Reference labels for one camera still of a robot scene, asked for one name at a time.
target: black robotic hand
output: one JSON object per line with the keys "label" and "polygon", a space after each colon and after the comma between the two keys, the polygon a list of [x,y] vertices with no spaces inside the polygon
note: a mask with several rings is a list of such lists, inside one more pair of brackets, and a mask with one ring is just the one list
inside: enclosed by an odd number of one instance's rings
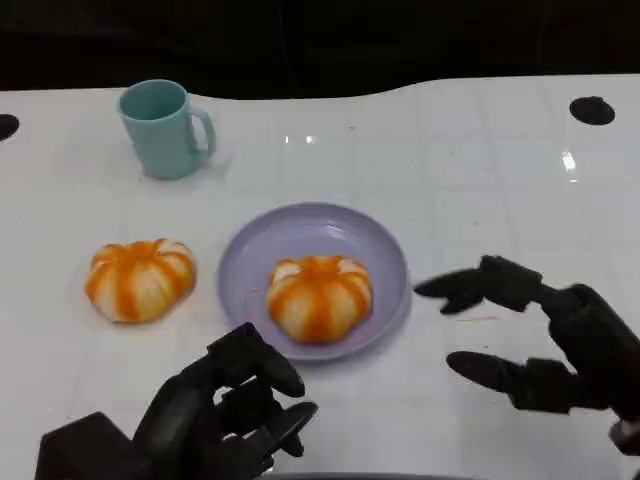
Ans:
{"label": "black robotic hand", "polygon": [[448,273],[417,287],[419,295],[444,298],[445,315],[484,299],[523,312],[540,304],[550,319],[551,338],[577,373],[556,360],[530,358],[518,365],[476,352],[453,352],[447,363],[460,375],[506,393],[514,407],[569,413],[572,407],[604,410],[619,417],[610,431],[627,455],[640,455],[640,341],[594,290],[573,285],[556,290],[542,275],[501,257],[485,256],[478,268]]}
{"label": "black robotic hand", "polygon": [[[164,383],[132,441],[100,413],[46,434],[36,479],[250,480],[279,449],[302,456],[297,433],[318,407],[275,400],[273,389],[304,395],[289,362],[250,323],[207,349]],[[216,404],[221,388],[229,390]]]}

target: mug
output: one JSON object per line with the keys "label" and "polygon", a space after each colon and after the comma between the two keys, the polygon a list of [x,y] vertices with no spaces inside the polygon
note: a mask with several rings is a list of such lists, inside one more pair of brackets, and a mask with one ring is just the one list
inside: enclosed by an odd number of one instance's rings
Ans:
{"label": "mug", "polygon": [[[215,149],[215,131],[204,111],[189,105],[187,91],[170,80],[146,80],[130,87],[118,102],[118,111],[142,163],[151,178],[174,180],[206,162]],[[198,149],[191,115],[200,119],[207,149]]]}

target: pumpkin-shaped bun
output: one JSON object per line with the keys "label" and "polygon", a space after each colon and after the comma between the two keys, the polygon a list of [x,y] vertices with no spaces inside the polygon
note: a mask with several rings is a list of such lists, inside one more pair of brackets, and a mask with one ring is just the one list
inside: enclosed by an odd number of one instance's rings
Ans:
{"label": "pumpkin-shaped bun", "polygon": [[195,281],[189,249],[160,239],[102,247],[91,260],[85,292],[110,320],[144,323],[166,313]]}
{"label": "pumpkin-shaped bun", "polygon": [[278,262],[266,300],[271,318],[294,340],[331,343],[367,316],[371,296],[369,273],[358,262],[315,255]]}

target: plate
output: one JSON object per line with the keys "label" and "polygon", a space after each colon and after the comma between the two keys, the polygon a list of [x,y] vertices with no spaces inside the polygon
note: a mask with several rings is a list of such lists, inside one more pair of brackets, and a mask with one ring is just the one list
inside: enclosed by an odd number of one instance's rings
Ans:
{"label": "plate", "polygon": [[[265,295],[279,260],[343,255],[367,267],[373,290],[368,318],[328,345],[291,340],[269,317]],[[240,230],[218,265],[218,297],[233,327],[252,322],[265,341],[290,360],[327,361],[354,354],[393,331],[411,308],[407,263],[398,242],[360,212],[325,203],[272,210]]]}

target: white tabletop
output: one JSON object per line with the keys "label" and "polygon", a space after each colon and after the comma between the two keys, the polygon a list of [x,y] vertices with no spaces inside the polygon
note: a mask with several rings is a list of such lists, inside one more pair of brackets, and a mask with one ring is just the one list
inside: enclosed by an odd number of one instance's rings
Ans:
{"label": "white tabletop", "polygon": [[[596,288],[640,331],[640,78],[455,80],[350,99],[193,97],[214,117],[217,166],[154,182],[115,110],[119,90],[0,93],[21,121],[0,143],[0,472],[32,478],[39,437],[101,410],[131,434],[162,382],[228,331],[214,273],[231,235],[300,200],[383,222],[413,280],[501,254],[552,285]],[[569,115],[604,96],[606,127]],[[575,168],[568,157],[575,162]],[[169,237],[196,254],[192,296],[164,321],[114,327],[83,282],[109,242]],[[495,480],[630,478],[613,417],[517,412],[448,369],[455,349],[562,358],[544,315],[480,307],[460,321],[414,299],[392,342],[301,368],[320,405],[303,459],[277,471],[381,471]]]}

